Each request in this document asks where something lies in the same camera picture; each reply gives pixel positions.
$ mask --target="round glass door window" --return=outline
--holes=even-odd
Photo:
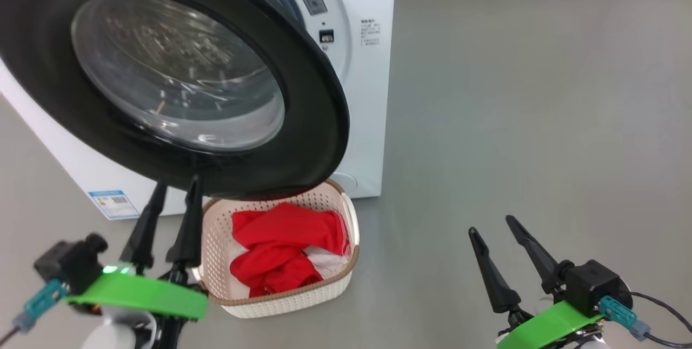
[[[90,0],[72,21],[86,75],[164,139],[205,152],[271,140],[284,120],[279,83],[230,29],[171,0]]]

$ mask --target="washing machine door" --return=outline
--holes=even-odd
[[[3,0],[0,53],[72,134],[180,189],[292,196],[346,148],[339,80],[277,0]]]

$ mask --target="brown basket rim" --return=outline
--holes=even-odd
[[[324,181],[324,183],[329,184],[329,186],[333,187],[340,194],[344,194],[344,191],[341,188],[341,186],[336,184],[336,182],[334,180],[329,179],[329,180]],[[217,202],[220,202],[222,200],[223,199],[220,199],[218,197],[211,199],[202,208],[203,214],[206,214],[211,206],[213,206],[214,204],[216,204]],[[222,299],[222,298],[216,297],[214,294],[209,292],[206,285],[204,284],[204,275],[201,276],[199,283],[205,290],[207,290],[209,292],[208,293],[209,300],[211,300],[213,303],[216,303],[218,305],[233,307],[233,306],[240,306],[240,305],[252,305],[255,303],[262,303],[262,302],[270,302],[272,300],[277,300],[277,299],[281,299],[281,298],[292,297],[294,295],[304,294],[305,292],[310,292],[310,291],[316,290],[320,287],[324,287],[326,285],[330,285],[332,283],[338,282],[339,280],[346,277],[346,275],[351,273],[353,268],[356,266],[356,262],[358,261],[358,255],[359,254],[360,254],[360,245],[355,245],[354,249],[353,249],[353,254],[351,254],[351,260],[349,260],[348,265],[346,265],[346,268],[344,268],[343,271],[339,272],[339,274],[334,276],[334,277],[328,278],[327,280],[322,280],[320,282],[317,282],[317,283],[314,283],[311,285],[306,285],[305,287],[296,288],[295,290],[280,292],[278,294],[265,295],[264,297],[235,299],[235,300]]]

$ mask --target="black cable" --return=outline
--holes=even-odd
[[[628,293],[628,294],[632,295],[633,297],[639,297],[639,298],[646,299],[649,302],[654,303],[655,305],[659,305],[660,307],[663,307],[664,309],[668,310],[668,312],[670,312],[670,314],[675,315],[675,318],[677,318],[677,320],[682,322],[682,324],[685,325],[687,330],[690,333],[692,333],[692,324],[690,324],[690,322],[687,319],[685,319],[685,317],[683,317],[682,314],[680,314],[680,312],[677,312],[676,309],[672,308],[667,303],[662,302],[661,300],[658,300],[657,298],[653,298],[653,297],[650,297],[649,295],[644,295],[644,294],[639,293],[639,292],[625,292],[625,293],[626,294]],[[678,344],[676,342],[670,342],[670,341],[666,341],[664,339],[660,339],[660,338],[656,337],[655,335],[652,335],[651,333],[645,333],[644,336],[647,337],[648,339],[650,339],[651,341],[654,341],[656,344],[660,344],[663,346],[680,347],[680,348],[685,348],[685,349],[692,348],[692,342],[690,342],[689,344]]]
[[[10,341],[10,338],[14,337],[15,334],[19,332],[19,327],[13,327],[9,332],[7,332],[5,335],[3,335],[2,338],[0,338],[0,346],[5,345],[7,341]]]

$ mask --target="green strap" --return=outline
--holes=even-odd
[[[125,273],[104,273],[84,294],[66,297],[67,303],[114,305],[155,314],[204,319],[204,294],[163,280]]]
[[[497,349],[540,349],[601,318],[603,315],[588,318],[562,301],[512,330]]]

